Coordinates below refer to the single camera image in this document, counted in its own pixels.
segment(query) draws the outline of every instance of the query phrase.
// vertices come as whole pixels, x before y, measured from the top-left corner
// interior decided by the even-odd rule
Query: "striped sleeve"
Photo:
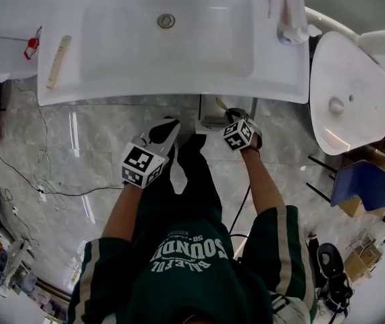
[[[268,209],[256,217],[242,264],[263,280],[268,291],[302,300],[314,319],[313,266],[296,207]]]
[[[68,324],[102,323],[130,297],[131,243],[101,238],[84,248],[82,274],[72,292]]]

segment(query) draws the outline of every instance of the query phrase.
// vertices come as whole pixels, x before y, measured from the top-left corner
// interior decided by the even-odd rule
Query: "gray tile floor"
[[[47,123],[47,158],[35,169],[38,155],[45,148],[45,125],[40,117],[36,96],[36,78],[6,83],[1,113],[3,139],[0,155],[30,181],[49,176],[58,191],[81,193],[99,186],[118,187],[120,157],[125,144],[140,131],[148,119],[178,116],[190,124],[199,106],[195,95],[158,95],[115,97],[77,101],[41,107]],[[263,131],[261,157],[276,181],[286,204],[299,208],[305,233],[315,230],[322,242],[332,242],[342,254],[360,232],[376,218],[351,219],[308,189],[311,182],[330,194],[332,181],[328,172],[308,160],[314,154],[324,159],[314,139],[304,128],[306,106],[280,101],[259,100],[256,122]],[[224,207],[223,222],[230,227],[248,187],[248,177],[238,153],[231,153],[218,136],[211,136],[203,148],[213,180]],[[186,178],[177,162],[172,181],[181,192]],[[41,196],[12,169],[0,161],[0,193],[8,188],[19,215],[37,239],[34,246],[37,275],[53,285],[68,289],[74,270],[80,265],[84,243],[98,238],[120,190],[100,190],[78,197]],[[27,229],[4,206],[5,224],[17,235]],[[234,232],[247,234],[255,218],[250,197]],[[242,238],[234,238],[236,248]]]

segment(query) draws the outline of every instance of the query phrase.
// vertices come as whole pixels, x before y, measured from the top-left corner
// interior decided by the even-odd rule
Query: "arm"
[[[68,324],[101,323],[127,303],[134,273],[131,241],[142,192],[126,184],[102,237],[86,244],[82,273],[68,307]]]
[[[246,148],[241,154],[257,212],[242,264],[263,280],[268,291],[291,298],[291,306],[312,322],[317,308],[313,267],[298,209],[286,207],[257,151]]]

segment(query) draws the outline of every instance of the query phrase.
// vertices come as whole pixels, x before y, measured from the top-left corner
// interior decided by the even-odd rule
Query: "sink drain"
[[[163,29],[170,29],[176,20],[172,14],[161,14],[158,17],[158,25]]]

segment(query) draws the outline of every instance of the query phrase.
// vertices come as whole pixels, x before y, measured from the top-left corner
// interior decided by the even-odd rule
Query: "blue chair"
[[[307,183],[307,186],[328,201],[331,207],[355,196],[362,200],[366,211],[375,211],[385,207],[385,170],[382,168],[361,160],[336,171],[311,156],[308,158],[336,173],[335,178],[330,176],[334,180],[334,188],[330,198]]]

